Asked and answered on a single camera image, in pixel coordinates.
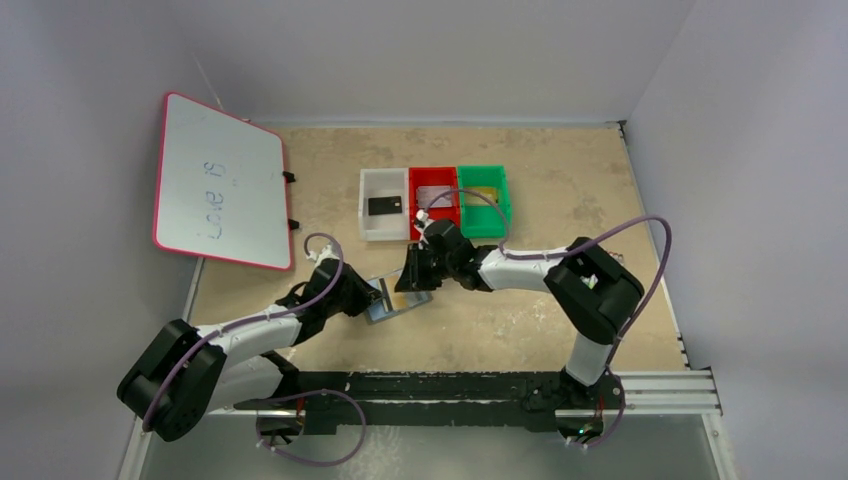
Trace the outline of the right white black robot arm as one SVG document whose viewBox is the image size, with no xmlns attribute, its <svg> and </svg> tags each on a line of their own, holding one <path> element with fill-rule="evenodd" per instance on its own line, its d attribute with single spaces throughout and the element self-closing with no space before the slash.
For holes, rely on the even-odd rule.
<svg viewBox="0 0 848 480">
<path fill-rule="evenodd" d="M 451 279 L 466 290 L 526 290 L 551 295 L 577 331 L 564 367 L 568 379 L 594 386 L 636 313 L 645 289 L 595 241 L 576 238 L 551 251 L 474 245 L 452 221 L 426 226 L 407 248 L 396 292 L 435 291 Z"/>
</svg>

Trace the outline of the grey leather card holder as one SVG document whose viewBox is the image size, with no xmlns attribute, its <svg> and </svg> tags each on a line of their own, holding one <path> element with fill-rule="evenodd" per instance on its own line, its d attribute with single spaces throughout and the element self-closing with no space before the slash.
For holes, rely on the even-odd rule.
<svg viewBox="0 0 848 480">
<path fill-rule="evenodd" d="M 381 293 L 381 298 L 369 306 L 364 313 L 364 318 L 369 325 L 397 317 L 432 300 L 432 294 L 427 291 L 395 292 L 401 273 L 401 270 L 395 270 L 367 281 Z"/>
</svg>

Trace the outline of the gold card black stripe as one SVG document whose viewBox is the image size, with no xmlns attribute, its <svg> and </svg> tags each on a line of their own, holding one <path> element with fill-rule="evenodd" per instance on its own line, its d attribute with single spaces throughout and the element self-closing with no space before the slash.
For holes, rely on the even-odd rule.
<svg viewBox="0 0 848 480">
<path fill-rule="evenodd" d="M 380 279 L 383 294 L 383 308 L 387 313 L 400 311 L 409 307 L 410 300 L 404 292 L 395 290 L 400 275 L 389 275 Z"/>
</svg>

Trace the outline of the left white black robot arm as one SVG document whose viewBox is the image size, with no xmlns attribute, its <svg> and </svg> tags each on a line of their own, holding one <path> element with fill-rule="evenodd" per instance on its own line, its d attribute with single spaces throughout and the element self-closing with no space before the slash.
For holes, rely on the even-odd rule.
<svg viewBox="0 0 848 480">
<path fill-rule="evenodd" d="M 381 291 L 349 264 L 321 261 L 310 278 L 264 310 L 218 325 L 168 322 L 117 387 L 117 398 L 166 442 L 209 411 L 280 392 L 295 368 L 278 350 L 320 333 L 331 317 L 356 317 Z"/>
</svg>

